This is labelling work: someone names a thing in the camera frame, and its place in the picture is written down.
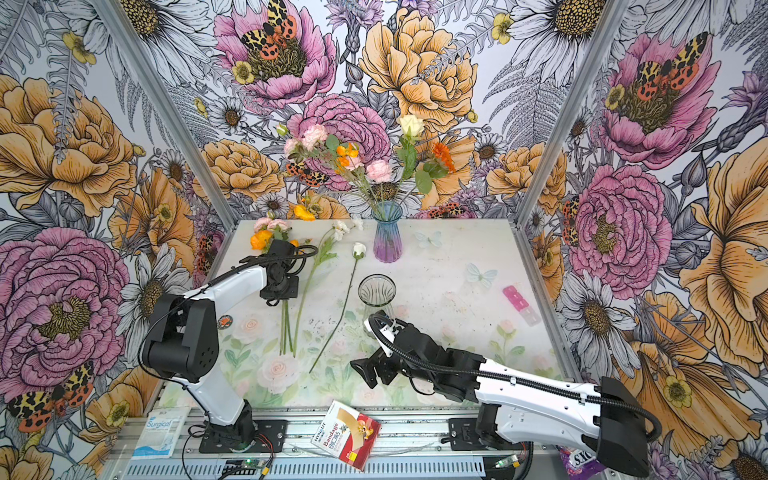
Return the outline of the clear glass vase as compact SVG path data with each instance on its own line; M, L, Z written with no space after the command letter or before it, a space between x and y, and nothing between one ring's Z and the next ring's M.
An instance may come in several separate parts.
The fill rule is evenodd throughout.
M384 274L371 274L360 282L358 298L364 304L363 329L368 337L374 339L374 335L367 327L367 319L372 314L383 311L388 318L395 318L392 302L396 293L395 282Z

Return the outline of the purple blue glass vase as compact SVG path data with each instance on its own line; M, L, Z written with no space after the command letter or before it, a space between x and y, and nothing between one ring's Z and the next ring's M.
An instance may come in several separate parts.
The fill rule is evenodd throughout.
M394 263L402 256L403 244L398 226L402 213L402 207L395 201L382 201L373 208L372 215L376 221L373 250L375 257L383 263Z

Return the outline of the yellow poppy flower stem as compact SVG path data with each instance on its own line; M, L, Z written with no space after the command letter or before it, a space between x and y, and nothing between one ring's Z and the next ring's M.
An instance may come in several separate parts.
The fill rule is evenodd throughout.
M376 199L357 144L340 143L331 135L325 142L310 145L298 140L293 147L286 144L286 148L292 175L312 188L322 187L353 195L364 203L357 216L367 217L375 212Z

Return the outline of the pink rose flower stem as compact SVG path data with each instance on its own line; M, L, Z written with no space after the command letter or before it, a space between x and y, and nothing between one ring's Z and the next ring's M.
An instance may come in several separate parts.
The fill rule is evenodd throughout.
M298 140L301 140L304 142L308 142L310 145L312 145L318 141L325 142L326 140L329 140L331 135L334 135L334 134L329 133L327 129L321 124L312 125L304 133L301 133L298 135L291 134L286 126L281 125L278 127L278 133L286 138L286 141L283 147L283 153L287 159L286 172L290 176L296 177L301 183L305 184L297 176L292 175L292 165L290 164L290 161L288 160L286 155L286 150L287 150L286 144L289 144L291 147L293 147ZM342 142L336 135L334 136L338 139L340 143L351 143L351 142Z

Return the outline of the pink carnation pair stem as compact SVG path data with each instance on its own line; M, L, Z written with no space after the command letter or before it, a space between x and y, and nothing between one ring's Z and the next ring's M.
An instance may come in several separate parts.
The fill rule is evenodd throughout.
M392 167L385 160L365 163L360 157L340 157L342 173L347 181L355 185L369 202L381 201L380 194L374 192L376 185L390 182L393 178Z

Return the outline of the cream white rose stem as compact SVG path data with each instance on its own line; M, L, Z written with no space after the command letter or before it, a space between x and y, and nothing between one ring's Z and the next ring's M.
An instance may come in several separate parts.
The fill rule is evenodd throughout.
M402 199L397 202L399 207L403 206L405 199L416 189L424 193L428 190L427 172L418 171L418 152L416 145L424 132L424 122L415 115L404 115L398 119L402 135L400 136L400 148L396 151L397 157L401 162L401 172L398 186L401 187L405 181L414 180L412 188L405 193Z

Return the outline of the orange gerbera flower stem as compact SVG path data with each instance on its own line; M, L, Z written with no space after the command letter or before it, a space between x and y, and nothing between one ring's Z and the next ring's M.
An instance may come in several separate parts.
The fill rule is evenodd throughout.
M434 181L456 172L450 149L443 143L437 142L427 153L426 159L419 164L415 172L415 184L419 193L426 195L433 187Z

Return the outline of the pink peony orange bunch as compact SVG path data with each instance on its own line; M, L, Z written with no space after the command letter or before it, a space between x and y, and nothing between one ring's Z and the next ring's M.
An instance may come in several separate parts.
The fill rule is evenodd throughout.
M285 241L291 230L290 225L281 219L263 217L256 221L250 246L254 251L266 252L275 240Z

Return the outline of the orange yellow ranunculus bunch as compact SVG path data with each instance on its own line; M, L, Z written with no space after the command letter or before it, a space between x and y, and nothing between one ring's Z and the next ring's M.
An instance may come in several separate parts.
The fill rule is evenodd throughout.
M280 354L285 355L294 351L291 339L291 320L290 320L290 300L298 295L299 279L298 273L303 268L302 260L289 259L282 263L285 286L280 290L281 306L281 334L280 334Z

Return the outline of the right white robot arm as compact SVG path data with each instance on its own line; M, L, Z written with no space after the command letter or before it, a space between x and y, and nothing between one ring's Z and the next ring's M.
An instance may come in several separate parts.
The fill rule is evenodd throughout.
M650 474L649 445L661 436L662 425L620 381L577 383L515 370L477 353L444 348L382 311L364 325L379 347L350 365L369 387L402 375L430 384L450 401L477 404L475 431L492 449L524 442L571 447L594 454L614 471Z

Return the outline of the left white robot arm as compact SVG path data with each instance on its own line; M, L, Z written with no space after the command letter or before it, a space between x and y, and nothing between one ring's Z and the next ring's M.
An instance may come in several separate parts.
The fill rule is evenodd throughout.
M219 318L252 297L270 307L297 297L299 273L317 253L313 245L274 240L265 253L241 259L199 288L163 294L155 304L139 366L182 386L203 411L203 436L215 447L242 451L257 438L252 407L218 365Z

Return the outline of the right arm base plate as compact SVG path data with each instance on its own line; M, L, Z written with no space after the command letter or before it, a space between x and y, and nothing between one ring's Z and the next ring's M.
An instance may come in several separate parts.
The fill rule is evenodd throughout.
M476 417L451 417L447 421L448 435L445 443L452 451L480 451L486 446L476 431Z

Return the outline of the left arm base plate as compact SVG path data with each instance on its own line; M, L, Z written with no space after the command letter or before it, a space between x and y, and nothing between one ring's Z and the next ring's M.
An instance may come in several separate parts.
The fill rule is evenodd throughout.
M210 425L199 451L202 454L280 453L286 439L286 420L254 420L250 426Z

